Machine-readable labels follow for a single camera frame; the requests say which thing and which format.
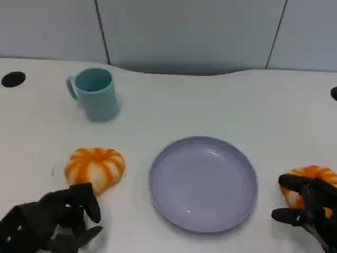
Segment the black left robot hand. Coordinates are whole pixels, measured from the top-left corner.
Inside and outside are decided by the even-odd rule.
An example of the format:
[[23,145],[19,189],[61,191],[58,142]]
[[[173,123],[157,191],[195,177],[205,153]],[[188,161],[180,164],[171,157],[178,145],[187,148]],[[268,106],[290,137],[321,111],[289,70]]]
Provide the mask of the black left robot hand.
[[87,246],[103,229],[95,226],[87,229],[84,215],[94,222],[101,220],[101,210],[91,183],[75,184],[68,189],[50,192],[38,201],[53,223],[70,229],[71,234],[58,233],[45,241],[43,249],[50,252],[78,252]]

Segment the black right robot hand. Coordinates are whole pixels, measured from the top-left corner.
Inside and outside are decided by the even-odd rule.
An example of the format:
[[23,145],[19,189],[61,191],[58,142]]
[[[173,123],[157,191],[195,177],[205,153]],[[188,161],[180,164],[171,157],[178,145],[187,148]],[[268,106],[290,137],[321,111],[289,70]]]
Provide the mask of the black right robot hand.
[[336,252],[336,187],[321,180],[282,174],[280,186],[300,194],[304,208],[277,208],[274,220],[302,227],[320,243],[325,252]]

